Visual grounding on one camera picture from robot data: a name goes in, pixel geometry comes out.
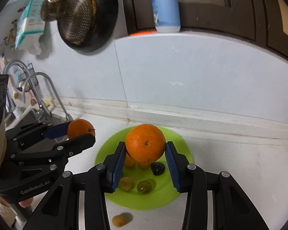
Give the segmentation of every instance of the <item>bottle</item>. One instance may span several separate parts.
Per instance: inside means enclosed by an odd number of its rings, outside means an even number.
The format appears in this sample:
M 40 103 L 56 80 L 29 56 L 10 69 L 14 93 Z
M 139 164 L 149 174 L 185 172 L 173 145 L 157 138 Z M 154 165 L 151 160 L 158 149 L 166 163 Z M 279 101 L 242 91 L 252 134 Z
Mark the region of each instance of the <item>bottle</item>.
M 158 32 L 175 33 L 180 30 L 178 0 L 151 0 L 155 27 Z

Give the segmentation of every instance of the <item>green plate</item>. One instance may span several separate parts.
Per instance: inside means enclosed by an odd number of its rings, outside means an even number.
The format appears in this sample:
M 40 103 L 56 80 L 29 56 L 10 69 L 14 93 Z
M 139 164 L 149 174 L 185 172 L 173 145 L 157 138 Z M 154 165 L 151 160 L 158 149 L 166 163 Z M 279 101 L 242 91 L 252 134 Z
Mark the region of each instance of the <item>green plate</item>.
M 113 154 L 117 148 L 118 143 L 120 141 L 125 141 L 127 134 L 134 127 L 123 129 L 111 136 L 99 150 L 95 160 L 95 165 L 103 163 L 107 155 Z M 167 128 L 161 126 L 158 126 L 158 128 L 163 132 L 166 141 L 173 141 L 177 152 L 184 154 L 188 161 L 192 163 L 192 155 L 182 137 Z M 106 197 L 110 201 L 122 207 L 133 210 L 156 209 L 165 206 L 166 204 L 176 199 L 179 193 L 173 187 L 165 155 L 163 154 L 163 156 L 158 161 L 162 162 L 166 166 L 165 172 L 160 176 L 155 176 L 150 168 L 145 170 L 140 169 L 137 164 L 135 164 L 135 166 L 132 168 L 124 167 L 123 176 L 131 177 L 133 179 L 135 185 L 134 188 L 129 191 L 124 191 L 120 188 L 117 188 L 113 194 L 106 193 Z M 143 180 L 148 180 L 153 184 L 154 190 L 152 192 L 148 194 L 140 194 L 137 191 L 137 184 Z

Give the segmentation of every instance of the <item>wire basket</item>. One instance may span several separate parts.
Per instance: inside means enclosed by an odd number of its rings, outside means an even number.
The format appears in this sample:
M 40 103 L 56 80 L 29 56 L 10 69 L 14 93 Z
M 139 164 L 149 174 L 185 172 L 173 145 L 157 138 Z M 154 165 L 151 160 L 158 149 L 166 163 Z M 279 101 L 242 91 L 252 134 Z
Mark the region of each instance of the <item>wire basket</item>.
M 27 65 L 27 68 L 29 70 L 29 75 L 35 73 L 34 68 L 32 63 L 30 63 L 29 65 Z M 26 75 L 26 73 L 22 73 L 21 75 L 18 76 L 18 80 L 17 80 L 17 89 L 19 91 L 22 92 L 22 86 L 24 85 L 25 80 L 28 78 L 28 76 Z M 31 82 L 37 86 L 38 85 L 38 80 L 36 78 L 36 76 L 31 77 Z M 28 91 L 31 90 L 31 86 L 29 84 L 29 82 L 27 82 L 26 86 L 25 86 L 25 92 L 27 93 Z

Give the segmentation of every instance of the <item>cabinet door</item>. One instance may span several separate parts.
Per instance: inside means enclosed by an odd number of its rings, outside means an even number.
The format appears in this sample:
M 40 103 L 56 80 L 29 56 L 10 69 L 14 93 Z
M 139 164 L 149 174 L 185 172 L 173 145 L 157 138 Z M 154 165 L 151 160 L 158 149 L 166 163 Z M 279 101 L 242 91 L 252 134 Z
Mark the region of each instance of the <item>cabinet door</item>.
M 128 33 L 154 28 L 151 0 L 123 0 Z M 182 28 L 255 39 L 252 0 L 178 0 Z
M 283 0 L 264 0 L 267 47 L 288 58 L 288 6 Z

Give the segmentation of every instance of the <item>green olive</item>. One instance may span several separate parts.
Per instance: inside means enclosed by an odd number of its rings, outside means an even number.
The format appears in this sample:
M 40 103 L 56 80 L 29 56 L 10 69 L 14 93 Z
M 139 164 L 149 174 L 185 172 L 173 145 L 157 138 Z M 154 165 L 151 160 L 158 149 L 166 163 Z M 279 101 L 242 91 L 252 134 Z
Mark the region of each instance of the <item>green olive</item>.
M 137 190 L 142 194 L 147 194 L 151 192 L 153 186 L 148 181 L 141 181 L 137 185 Z

